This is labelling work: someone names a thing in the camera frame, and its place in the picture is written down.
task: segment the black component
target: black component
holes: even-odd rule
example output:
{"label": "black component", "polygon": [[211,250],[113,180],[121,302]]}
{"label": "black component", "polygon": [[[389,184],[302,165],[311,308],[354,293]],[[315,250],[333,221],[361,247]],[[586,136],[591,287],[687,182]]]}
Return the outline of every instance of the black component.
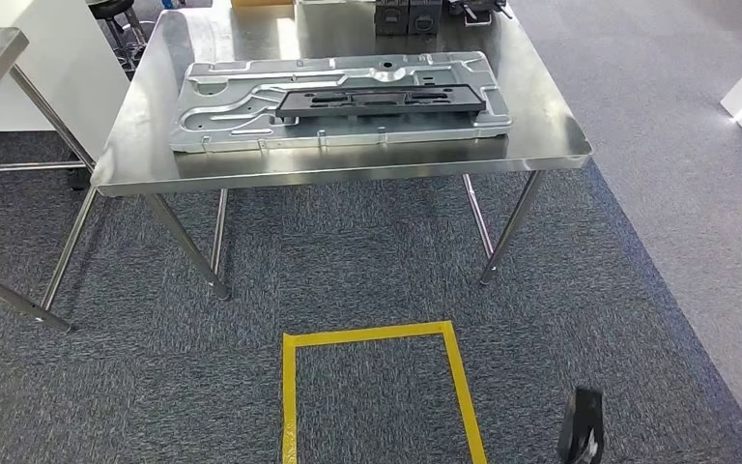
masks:
{"label": "black component", "polygon": [[95,19],[109,19],[132,8],[134,3],[135,0],[109,0],[90,5],[89,9]]}
{"label": "black component", "polygon": [[480,12],[501,12],[506,5],[507,0],[452,0],[448,2],[448,9],[452,15],[465,15],[465,7],[468,7],[478,15]]}
{"label": "black component", "polygon": [[413,85],[292,91],[286,94],[274,115],[278,118],[380,116],[478,112],[485,108],[485,101],[467,84]]}
{"label": "black component", "polygon": [[408,34],[409,0],[376,0],[374,29],[378,36]]}
{"label": "black component", "polygon": [[493,21],[493,13],[490,11],[477,12],[476,19],[470,16],[465,16],[465,25],[467,26],[479,26],[482,24],[490,24]]}
{"label": "black component", "polygon": [[440,31],[443,0],[411,0],[408,9],[408,33],[436,34]]}
{"label": "black component", "polygon": [[603,451],[602,393],[577,387],[564,414],[558,457],[563,464],[599,464]]}

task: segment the yellow floor marking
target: yellow floor marking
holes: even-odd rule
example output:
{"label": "yellow floor marking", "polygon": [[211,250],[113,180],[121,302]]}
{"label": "yellow floor marking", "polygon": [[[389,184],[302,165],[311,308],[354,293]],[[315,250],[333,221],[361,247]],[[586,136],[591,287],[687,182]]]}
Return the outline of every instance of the yellow floor marking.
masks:
{"label": "yellow floor marking", "polygon": [[283,464],[297,464],[297,358],[295,340],[283,334]]}
{"label": "yellow floor marking", "polygon": [[459,410],[468,437],[473,464],[487,464],[479,425],[473,411],[471,391],[462,365],[462,355],[456,342],[453,324],[450,321],[425,322],[402,326],[375,327],[352,331],[306,333],[302,335],[283,334],[283,464],[297,464],[297,379],[296,350],[303,346],[330,345],[355,341],[381,340],[403,336],[440,334],[450,364],[453,386],[459,401]]}
{"label": "yellow floor marking", "polygon": [[468,379],[465,377],[465,368],[462,366],[462,355],[456,343],[456,334],[450,321],[442,327],[442,338],[445,340],[445,351],[450,363],[450,373],[453,376],[453,386],[456,388],[456,398],[459,400],[459,411],[462,413],[462,423],[465,425],[465,435],[468,436],[468,448],[471,450],[473,464],[485,464],[485,448],[482,437],[479,435],[479,424],[476,423],[476,413],[473,411],[471,391],[468,390]]}

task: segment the steel leg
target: steel leg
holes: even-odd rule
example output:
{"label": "steel leg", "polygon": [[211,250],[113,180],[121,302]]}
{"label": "steel leg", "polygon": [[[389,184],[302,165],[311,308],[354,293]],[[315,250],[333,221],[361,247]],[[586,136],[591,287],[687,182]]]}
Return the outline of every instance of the steel leg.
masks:
{"label": "steel leg", "polygon": [[157,194],[144,195],[144,197],[146,198],[146,203],[150,208],[152,208],[152,211],[155,212],[155,216],[157,216],[157,218],[163,222],[163,225],[169,229],[169,232],[175,236],[175,239],[178,240],[178,243],[184,249],[192,263],[194,263],[198,271],[200,271],[200,274],[202,274],[203,278],[212,286],[212,291],[223,300],[229,298],[229,289],[223,285],[223,282],[221,282],[219,278],[217,278],[217,275],[209,266],[209,262],[206,261],[206,258],[204,258],[202,254],[200,254],[197,245],[194,244],[191,237],[186,233],[186,230],[181,225],[178,217],[175,216],[175,212],[166,204],[166,200]]}
{"label": "steel leg", "polygon": [[51,169],[77,169],[84,167],[81,161],[50,162],[5,162],[0,164],[0,172],[46,171]]}
{"label": "steel leg", "polygon": [[84,223],[92,209],[92,204],[95,202],[96,192],[97,190],[95,190],[94,187],[89,187],[87,190],[87,196],[84,198],[84,202],[81,203],[81,209],[78,210],[78,216],[75,217],[75,224],[72,225],[70,236],[64,244],[64,250],[61,251],[61,257],[58,258],[58,264],[55,265],[55,270],[52,272],[52,279],[49,281],[49,285],[46,287],[46,292],[43,294],[41,306],[44,311],[49,311],[52,307],[52,301],[55,299],[55,294],[58,292],[58,286],[61,285],[61,279],[64,278],[64,272],[67,271],[67,266],[70,264],[72,251],[75,249],[75,245],[78,244],[78,239],[81,237],[81,231],[84,228]]}
{"label": "steel leg", "polygon": [[143,32],[143,27],[141,27],[140,21],[138,21],[138,16],[135,14],[135,11],[130,8],[124,12],[124,16],[127,17],[127,21],[129,22],[129,29],[131,29],[132,34],[135,36],[135,41],[138,43],[138,45],[146,45],[146,35]]}
{"label": "steel leg", "polygon": [[476,228],[479,229],[479,238],[482,239],[482,245],[485,246],[485,253],[488,259],[494,254],[494,246],[491,244],[491,238],[488,236],[488,227],[485,225],[485,219],[482,217],[482,211],[479,209],[479,202],[476,201],[476,192],[473,191],[471,176],[462,175],[462,181],[465,182],[465,191],[468,193],[468,201],[473,209],[473,218],[476,219]]}
{"label": "steel leg", "polygon": [[132,61],[132,54],[129,53],[127,44],[124,43],[124,38],[121,37],[121,33],[118,31],[118,27],[117,27],[118,23],[115,22],[114,19],[106,19],[105,21],[106,21],[106,27],[109,28],[109,33],[112,34],[112,39],[114,39],[115,44],[118,45],[118,51],[123,53],[124,59],[127,60],[127,64],[129,65],[129,70],[135,71],[135,63]]}
{"label": "steel leg", "polygon": [[55,128],[55,131],[57,131],[58,134],[61,135],[61,138],[63,138],[64,141],[67,142],[67,146],[70,147],[70,150],[72,150],[72,152],[75,153],[78,159],[84,163],[86,168],[89,169],[90,172],[92,172],[94,165],[92,157],[89,156],[84,146],[81,145],[81,142],[79,142],[78,139],[75,138],[74,135],[72,135],[70,129],[67,127],[66,124],[64,124],[64,121],[62,121],[61,118],[58,116],[58,113],[55,112],[55,109],[53,109],[49,102],[43,97],[43,95],[41,95],[41,92],[39,92],[39,90],[36,88],[35,85],[33,85],[32,82],[30,82],[30,79],[27,78],[27,74],[25,74],[24,71],[22,71],[21,68],[18,67],[18,65],[13,65],[13,67],[10,69],[10,76],[13,77],[15,83],[18,84],[18,87],[20,87],[21,90],[23,90],[24,93],[27,94],[27,97],[29,97],[30,100],[35,104],[35,106],[41,111],[47,121],[49,121],[49,124],[51,124],[52,127]]}
{"label": "steel leg", "polygon": [[229,190],[220,191],[220,202],[217,204],[217,222],[214,225],[214,243],[212,244],[212,272],[220,275],[220,249],[223,248],[223,230],[226,224],[226,203],[229,201]]}
{"label": "steel leg", "polygon": [[525,184],[525,189],[522,190],[522,195],[519,197],[519,202],[516,203],[516,207],[513,209],[513,213],[511,213],[510,215],[510,219],[507,220],[507,225],[504,226],[504,230],[502,230],[501,232],[501,236],[499,237],[497,246],[496,248],[494,248],[494,253],[488,260],[488,265],[485,267],[485,271],[482,273],[482,277],[479,279],[479,282],[483,285],[487,285],[494,278],[494,274],[496,273],[499,262],[501,262],[501,258],[504,255],[508,244],[510,243],[510,239],[513,237],[513,234],[519,229],[519,226],[522,225],[522,221],[525,219],[525,216],[528,215],[530,205],[533,203],[533,197],[536,195],[536,192],[539,190],[539,186],[541,186],[542,184],[544,174],[545,171],[530,172],[530,178]]}
{"label": "steel leg", "polygon": [[21,312],[24,312],[36,318],[37,320],[44,322],[47,326],[58,329],[59,331],[69,332],[70,330],[74,329],[72,324],[42,310],[40,307],[38,307],[37,304],[33,304],[23,296],[17,294],[15,291],[11,290],[1,283],[0,300],[4,303],[7,303],[8,305],[11,305]]}

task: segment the gray carpet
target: gray carpet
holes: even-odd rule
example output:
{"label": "gray carpet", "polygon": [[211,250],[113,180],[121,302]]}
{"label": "gray carpet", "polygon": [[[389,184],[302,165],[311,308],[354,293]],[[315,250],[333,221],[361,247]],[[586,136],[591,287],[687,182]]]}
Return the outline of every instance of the gray carpet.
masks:
{"label": "gray carpet", "polygon": [[[60,147],[0,134],[0,160]],[[524,179],[473,178],[492,233]],[[63,184],[0,174],[0,278],[36,298],[78,207]],[[591,192],[584,172],[551,175],[482,288],[459,178],[232,191],[228,302],[140,201],[99,199],[56,302],[80,330],[0,304],[0,462],[278,462],[283,332],[441,319],[490,462],[556,462],[580,384],[606,393],[607,462],[742,462],[738,417],[707,400]],[[168,200],[208,251],[216,195]],[[297,378],[301,463],[470,459],[437,337],[301,348]]]}
{"label": "gray carpet", "polygon": [[742,406],[742,0],[512,0]]}

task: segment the metal panel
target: metal panel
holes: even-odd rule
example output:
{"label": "metal panel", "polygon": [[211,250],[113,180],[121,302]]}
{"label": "metal panel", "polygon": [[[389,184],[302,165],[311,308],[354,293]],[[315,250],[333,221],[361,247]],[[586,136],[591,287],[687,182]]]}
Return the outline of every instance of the metal panel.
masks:
{"label": "metal panel", "polygon": [[[471,116],[282,118],[289,92],[468,85],[486,108]],[[267,60],[189,67],[172,150],[203,153],[487,138],[507,133],[507,106],[482,52]]]}

